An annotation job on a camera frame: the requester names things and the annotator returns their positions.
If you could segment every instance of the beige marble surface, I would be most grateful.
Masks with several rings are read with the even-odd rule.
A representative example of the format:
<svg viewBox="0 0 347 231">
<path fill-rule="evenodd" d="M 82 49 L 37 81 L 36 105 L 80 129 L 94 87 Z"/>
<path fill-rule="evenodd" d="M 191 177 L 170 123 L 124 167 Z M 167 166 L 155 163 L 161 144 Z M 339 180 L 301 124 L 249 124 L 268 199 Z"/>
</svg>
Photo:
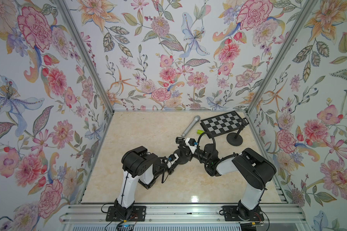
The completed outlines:
<svg viewBox="0 0 347 231">
<path fill-rule="evenodd" d="M 177 149 L 175 138 L 180 136 L 195 115 L 202 119 L 222 114 L 221 112 L 116 112 L 113 116 L 107 137 L 92 172 L 82 202 L 106 203 L 116 199 L 123 182 L 121 158 L 129 150 L 144 146 L 158 156 L 169 156 Z M 197 123 L 187 137 L 198 140 L 196 131 L 202 127 Z M 226 135 L 215 137 L 219 158 L 240 153 L 250 147 L 259 152 L 250 127 L 241 132 L 243 144 L 230 145 Z M 201 147 L 212 140 L 203 136 Z M 239 172 L 220 177 L 210 177 L 203 164 L 195 158 L 185 165 L 176 167 L 167 181 L 161 178 L 149 190 L 138 184 L 135 201 L 139 203 L 237 203 L 243 196 L 246 180 Z M 274 184 L 268 185 L 262 203 L 280 203 Z"/>
</svg>

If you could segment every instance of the chessboard stand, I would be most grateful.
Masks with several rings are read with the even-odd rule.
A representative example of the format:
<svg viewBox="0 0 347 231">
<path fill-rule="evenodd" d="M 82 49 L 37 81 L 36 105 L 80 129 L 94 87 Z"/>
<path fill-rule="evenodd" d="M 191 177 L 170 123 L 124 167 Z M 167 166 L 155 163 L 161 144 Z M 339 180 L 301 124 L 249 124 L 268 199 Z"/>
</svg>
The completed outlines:
<svg viewBox="0 0 347 231">
<path fill-rule="evenodd" d="M 249 123 L 247 122 L 247 120 L 245 118 L 242 118 L 241 120 L 241 125 L 238 129 L 238 131 L 235 132 L 231 132 L 226 136 L 226 140 L 229 144 L 233 145 L 233 146 L 240 146 L 243 143 L 243 138 L 240 135 L 240 132 L 243 130 L 243 128 L 245 126 L 247 126 Z"/>
</svg>

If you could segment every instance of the silver microphone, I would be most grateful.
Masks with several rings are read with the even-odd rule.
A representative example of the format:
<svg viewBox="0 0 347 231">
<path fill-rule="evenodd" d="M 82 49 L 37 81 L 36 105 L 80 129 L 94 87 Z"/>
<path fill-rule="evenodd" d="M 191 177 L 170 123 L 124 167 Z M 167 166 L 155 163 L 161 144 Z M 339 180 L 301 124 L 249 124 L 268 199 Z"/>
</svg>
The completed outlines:
<svg viewBox="0 0 347 231">
<path fill-rule="evenodd" d="M 190 131 L 190 129 L 195 125 L 196 122 L 200 120 L 200 116 L 196 115 L 193 118 L 193 121 L 189 124 L 189 126 L 185 129 L 185 131 L 182 133 L 181 137 L 184 138 Z"/>
</svg>

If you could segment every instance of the wall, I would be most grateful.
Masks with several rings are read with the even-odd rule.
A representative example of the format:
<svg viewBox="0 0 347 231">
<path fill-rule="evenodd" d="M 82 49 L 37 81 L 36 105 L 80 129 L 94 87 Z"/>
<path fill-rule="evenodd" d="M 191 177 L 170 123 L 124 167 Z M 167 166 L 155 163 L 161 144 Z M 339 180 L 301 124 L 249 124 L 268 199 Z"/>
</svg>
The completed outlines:
<svg viewBox="0 0 347 231">
<path fill-rule="evenodd" d="M 108 113 L 51 1 L 0 1 L 0 231 L 57 230 Z"/>
<path fill-rule="evenodd" d="M 347 0 L 319 3 L 252 118 L 312 230 L 347 231 Z"/>
<path fill-rule="evenodd" d="M 67 1 L 116 110 L 245 109 L 302 0 Z"/>
</svg>

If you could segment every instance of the checkered board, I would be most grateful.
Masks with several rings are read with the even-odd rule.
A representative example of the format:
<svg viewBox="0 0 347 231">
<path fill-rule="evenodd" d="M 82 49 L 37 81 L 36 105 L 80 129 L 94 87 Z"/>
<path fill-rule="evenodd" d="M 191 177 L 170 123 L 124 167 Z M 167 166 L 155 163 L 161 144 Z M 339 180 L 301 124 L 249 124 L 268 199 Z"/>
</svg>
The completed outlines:
<svg viewBox="0 0 347 231">
<path fill-rule="evenodd" d="M 236 111 L 224 113 L 200 121 L 205 132 L 211 132 L 213 137 L 238 130 L 241 126 L 241 117 Z"/>
</svg>

